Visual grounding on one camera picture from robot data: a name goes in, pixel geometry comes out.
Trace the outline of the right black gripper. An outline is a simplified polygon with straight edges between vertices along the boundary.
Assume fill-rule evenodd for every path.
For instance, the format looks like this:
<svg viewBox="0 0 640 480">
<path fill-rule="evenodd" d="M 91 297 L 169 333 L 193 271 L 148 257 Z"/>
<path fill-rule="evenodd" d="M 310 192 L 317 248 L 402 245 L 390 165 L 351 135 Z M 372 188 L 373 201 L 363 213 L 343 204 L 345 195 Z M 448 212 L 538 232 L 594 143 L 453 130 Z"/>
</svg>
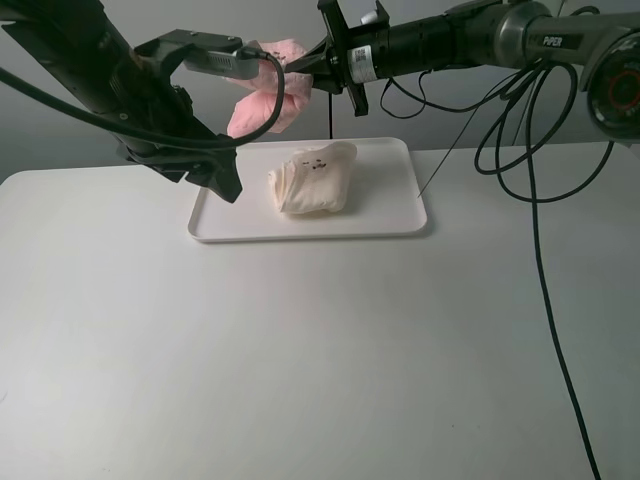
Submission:
<svg viewBox="0 0 640 480">
<path fill-rule="evenodd" d="M 285 67 L 286 73 L 313 74 L 312 87 L 347 93 L 357 117 L 369 113 L 365 85 L 450 63 L 450 22 L 429 17 L 388 27 L 350 28 L 336 1 L 320 1 L 326 37 Z"/>
</svg>

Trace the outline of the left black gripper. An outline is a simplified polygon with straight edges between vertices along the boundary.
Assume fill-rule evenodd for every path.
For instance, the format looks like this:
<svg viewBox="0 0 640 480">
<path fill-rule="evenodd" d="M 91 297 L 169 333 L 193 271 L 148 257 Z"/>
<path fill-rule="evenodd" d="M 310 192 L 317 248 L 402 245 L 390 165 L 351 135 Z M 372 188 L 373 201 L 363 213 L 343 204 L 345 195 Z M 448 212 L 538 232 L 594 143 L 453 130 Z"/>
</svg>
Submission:
<svg viewBox="0 0 640 480">
<path fill-rule="evenodd" d="M 238 199 L 243 186 L 236 149 L 219 147 L 230 138 L 212 132 L 195 116 L 184 88 L 172 84 L 114 84 L 112 88 L 128 116 L 125 123 L 161 137 L 159 142 L 143 142 L 121 136 L 128 159 L 172 182 L 184 179 L 207 188 L 227 203 Z"/>
</svg>

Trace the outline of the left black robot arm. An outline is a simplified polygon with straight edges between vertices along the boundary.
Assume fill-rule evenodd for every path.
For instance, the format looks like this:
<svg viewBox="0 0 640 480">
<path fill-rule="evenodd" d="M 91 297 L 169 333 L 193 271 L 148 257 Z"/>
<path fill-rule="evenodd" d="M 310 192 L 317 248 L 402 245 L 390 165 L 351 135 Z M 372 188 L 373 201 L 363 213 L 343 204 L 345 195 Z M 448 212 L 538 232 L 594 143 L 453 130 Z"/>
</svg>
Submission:
<svg viewBox="0 0 640 480">
<path fill-rule="evenodd" d="M 172 84 L 166 54 L 141 57 L 99 1 L 4 1 L 6 33 L 94 115 L 161 135 L 214 140 L 186 90 Z M 242 191 L 235 150 L 196 151 L 118 135 L 118 154 L 177 183 L 233 203 Z"/>
</svg>

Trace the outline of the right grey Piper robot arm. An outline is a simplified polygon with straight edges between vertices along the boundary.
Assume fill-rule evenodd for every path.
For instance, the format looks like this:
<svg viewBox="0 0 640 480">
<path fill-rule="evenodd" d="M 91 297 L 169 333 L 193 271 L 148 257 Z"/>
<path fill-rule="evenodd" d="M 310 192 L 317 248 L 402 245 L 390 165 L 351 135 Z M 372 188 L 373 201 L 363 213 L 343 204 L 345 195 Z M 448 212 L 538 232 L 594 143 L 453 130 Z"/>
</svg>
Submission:
<svg viewBox="0 0 640 480">
<path fill-rule="evenodd" d="M 610 140 L 639 140 L 639 15 L 554 17 L 537 1 L 471 1 L 442 15 L 391 25 L 383 6 L 348 27 L 339 4 L 321 1 L 327 35 L 286 67 L 308 74 L 314 88 L 348 92 L 367 114 L 364 86 L 422 71 L 496 66 L 523 69 L 539 61 L 581 67 L 593 124 Z"/>
</svg>

